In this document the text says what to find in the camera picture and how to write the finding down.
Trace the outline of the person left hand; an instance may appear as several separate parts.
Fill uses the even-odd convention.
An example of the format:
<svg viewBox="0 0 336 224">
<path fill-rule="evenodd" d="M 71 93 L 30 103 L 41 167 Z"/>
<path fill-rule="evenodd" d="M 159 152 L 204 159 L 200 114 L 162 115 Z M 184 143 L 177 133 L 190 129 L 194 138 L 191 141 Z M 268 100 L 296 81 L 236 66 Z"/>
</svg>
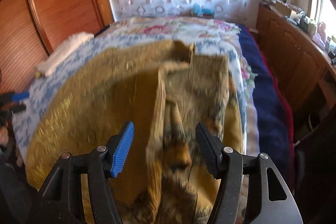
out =
<svg viewBox="0 0 336 224">
<path fill-rule="evenodd" d="M 7 146 L 9 142 L 9 134 L 6 126 L 0 128 L 0 145 L 3 147 Z"/>
</svg>

